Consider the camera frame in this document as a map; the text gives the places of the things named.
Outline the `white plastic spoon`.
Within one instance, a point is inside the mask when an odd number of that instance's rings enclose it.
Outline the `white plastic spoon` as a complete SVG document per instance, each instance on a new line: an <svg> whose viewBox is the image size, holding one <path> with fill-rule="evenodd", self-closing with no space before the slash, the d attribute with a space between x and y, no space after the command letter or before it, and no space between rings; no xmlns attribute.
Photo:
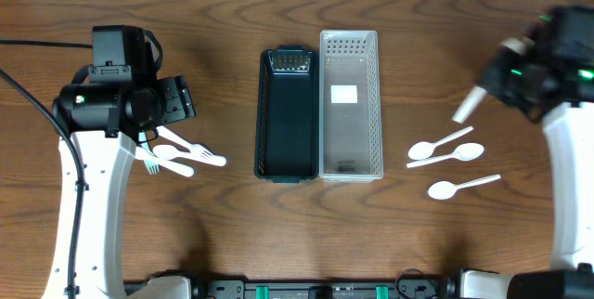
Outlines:
<svg viewBox="0 0 594 299"><path fill-rule="evenodd" d="M427 159L433 155L433 152L437 147L444 145L445 143L448 143L450 141L453 141L457 138L463 137L463 136L469 134L473 130L474 130L474 128L472 126L468 126L468 127L465 127L465 128L463 128L449 136L445 136L444 138L442 138L438 141L435 141L435 142L420 141L420 142L414 144L409 149L409 151L407 153L408 158L411 160Z"/></svg>
<svg viewBox="0 0 594 299"><path fill-rule="evenodd" d="M478 143L465 143L459 145L455 150L447 155L431 157L428 159L418 160L407 164L407 168L421 167L428 164L439 163L441 161L455 159L463 162L468 162L477 159L484 153L484 146Z"/></svg>
<svg viewBox="0 0 594 299"><path fill-rule="evenodd" d="M454 113L452 120L463 124L475 111L486 95L497 95L502 92L504 73L524 55L526 45L516 38L503 40L496 55L479 75L474 87L463 99Z"/></svg>
<svg viewBox="0 0 594 299"><path fill-rule="evenodd" d="M460 189L480 186L493 181L497 181L500 178L501 175L490 175L461 184L453 184L449 181L438 181L428 188L427 193L432 199L444 201L451 199Z"/></svg>

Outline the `black plastic basket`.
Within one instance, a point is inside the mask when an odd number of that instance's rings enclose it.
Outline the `black plastic basket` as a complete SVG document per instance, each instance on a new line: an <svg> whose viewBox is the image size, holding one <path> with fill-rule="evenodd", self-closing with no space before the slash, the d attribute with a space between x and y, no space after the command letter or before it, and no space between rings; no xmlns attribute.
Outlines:
<svg viewBox="0 0 594 299"><path fill-rule="evenodd" d="M254 175L297 184L318 175L318 58L301 45L260 56Z"/></svg>

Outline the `clear plastic basket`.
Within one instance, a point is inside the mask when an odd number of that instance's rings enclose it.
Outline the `clear plastic basket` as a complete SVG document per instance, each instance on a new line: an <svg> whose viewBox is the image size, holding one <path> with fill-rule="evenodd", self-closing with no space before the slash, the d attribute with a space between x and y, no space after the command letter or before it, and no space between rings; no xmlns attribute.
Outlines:
<svg viewBox="0 0 594 299"><path fill-rule="evenodd" d="M383 178L378 34L324 30L319 55L319 176L326 182ZM332 85L356 85L356 104L332 104Z"/></svg>

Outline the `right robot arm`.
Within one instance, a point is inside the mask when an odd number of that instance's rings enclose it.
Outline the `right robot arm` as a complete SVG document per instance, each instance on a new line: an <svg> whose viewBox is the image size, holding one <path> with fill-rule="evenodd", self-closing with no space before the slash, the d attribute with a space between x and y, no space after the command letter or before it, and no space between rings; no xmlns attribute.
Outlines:
<svg viewBox="0 0 594 299"><path fill-rule="evenodd" d="M549 270L506 276L465 269L442 298L590 298L593 295L593 10L555 6L521 39L508 38L453 116L464 123L490 94L540 124L552 174Z"/></svg>

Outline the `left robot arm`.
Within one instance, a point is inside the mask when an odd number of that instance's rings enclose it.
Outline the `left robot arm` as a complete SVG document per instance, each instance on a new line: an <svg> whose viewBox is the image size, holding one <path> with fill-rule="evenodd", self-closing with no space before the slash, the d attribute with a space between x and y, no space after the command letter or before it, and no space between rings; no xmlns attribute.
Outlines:
<svg viewBox="0 0 594 299"><path fill-rule="evenodd" d="M92 63L52 105L62 188L46 298L126 297L123 216L133 162L194 174L142 147L142 133L195 115L185 78L158 78L163 53L154 34L136 26L96 26L92 50Z"/></svg>

